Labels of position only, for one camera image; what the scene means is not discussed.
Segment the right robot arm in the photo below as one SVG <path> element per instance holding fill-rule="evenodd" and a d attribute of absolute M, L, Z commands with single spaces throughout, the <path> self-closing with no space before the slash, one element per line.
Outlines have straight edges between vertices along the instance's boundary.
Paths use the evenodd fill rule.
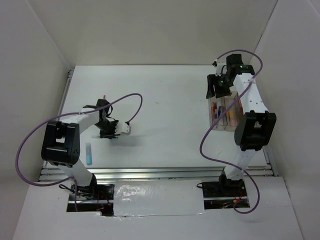
<path fill-rule="evenodd" d="M 244 171 L 249 166 L 256 152 L 268 145 L 277 117 L 270 112 L 259 93 L 256 72 L 252 65 L 242 61 L 243 50 L 230 50 L 223 54 L 225 62 L 215 60 L 215 73 L 207 76 L 206 99 L 222 98 L 231 95 L 235 87 L 237 98 L 229 105 L 216 108 L 212 112 L 213 125 L 222 119 L 231 119 L 232 107 L 238 104 L 243 116 L 238 120 L 234 130 L 234 142 L 239 150 L 234 160 L 222 170 L 218 180 L 218 190 L 223 196 L 230 196 L 240 189 L 244 182 Z"/>

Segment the yellow cap highlighter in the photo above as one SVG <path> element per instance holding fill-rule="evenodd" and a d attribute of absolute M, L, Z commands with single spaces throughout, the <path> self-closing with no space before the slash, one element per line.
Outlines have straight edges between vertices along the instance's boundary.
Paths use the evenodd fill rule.
<path fill-rule="evenodd" d="M 235 119 L 234 113 L 232 111 L 229 111 L 228 112 L 228 116 L 229 116 L 230 125 L 231 126 L 235 126 L 236 125 L 236 119 Z"/>

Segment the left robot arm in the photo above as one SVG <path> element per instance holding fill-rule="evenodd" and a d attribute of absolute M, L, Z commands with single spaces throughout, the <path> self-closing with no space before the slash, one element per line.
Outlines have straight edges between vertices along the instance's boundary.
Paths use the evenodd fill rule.
<path fill-rule="evenodd" d="M 64 121 L 49 121 L 41 148 L 41 158 L 75 179 L 77 190 L 88 200 L 97 197 L 99 187 L 95 175 L 87 170 L 80 160 L 80 135 L 89 127 L 96 126 L 100 138 L 115 139 L 119 136 L 116 133 L 119 121 L 107 119 L 113 110 L 108 104 L 106 99 L 98 99 L 96 105 L 85 105 L 82 111 L 87 112 L 100 107 L 105 109 L 74 115 Z"/>

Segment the red gel pen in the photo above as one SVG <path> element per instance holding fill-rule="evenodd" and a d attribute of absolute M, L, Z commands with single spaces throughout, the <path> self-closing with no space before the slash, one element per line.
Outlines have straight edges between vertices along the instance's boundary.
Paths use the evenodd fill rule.
<path fill-rule="evenodd" d="M 217 110 L 217 106 L 215 102 L 212 102 L 212 119 L 215 120 L 216 119 L 216 110 Z"/>

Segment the dark teal pen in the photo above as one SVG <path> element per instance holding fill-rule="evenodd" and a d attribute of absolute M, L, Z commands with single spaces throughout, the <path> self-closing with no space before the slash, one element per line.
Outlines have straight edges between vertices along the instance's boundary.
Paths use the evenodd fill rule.
<path fill-rule="evenodd" d="M 215 123 L 216 123 L 216 125 L 215 125 L 215 129 L 218 129 L 219 128 L 219 120 L 218 120 L 218 113 L 215 115 Z"/>

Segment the blue gel pen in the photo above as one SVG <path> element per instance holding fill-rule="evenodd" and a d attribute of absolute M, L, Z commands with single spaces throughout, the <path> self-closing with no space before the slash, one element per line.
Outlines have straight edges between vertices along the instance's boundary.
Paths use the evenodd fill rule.
<path fill-rule="evenodd" d="M 218 111 L 217 111 L 217 117 L 218 117 L 218 118 L 220 117 L 222 111 L 223 111 L 223 107 L 222 107 L 222 106 L 219 106 Z"/>

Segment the pink cap highlighter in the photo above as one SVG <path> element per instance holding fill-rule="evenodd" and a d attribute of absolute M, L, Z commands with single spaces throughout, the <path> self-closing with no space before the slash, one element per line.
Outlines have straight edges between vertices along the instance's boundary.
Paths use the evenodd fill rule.
<path fill-rule="evenodd" d="M 244 115 L 244 109 L 243 109 L 243 105 L 242 105 L 241 102 L 239 102 L 239 109 L 240 109 L 241 115 L 243 116 Z"/>

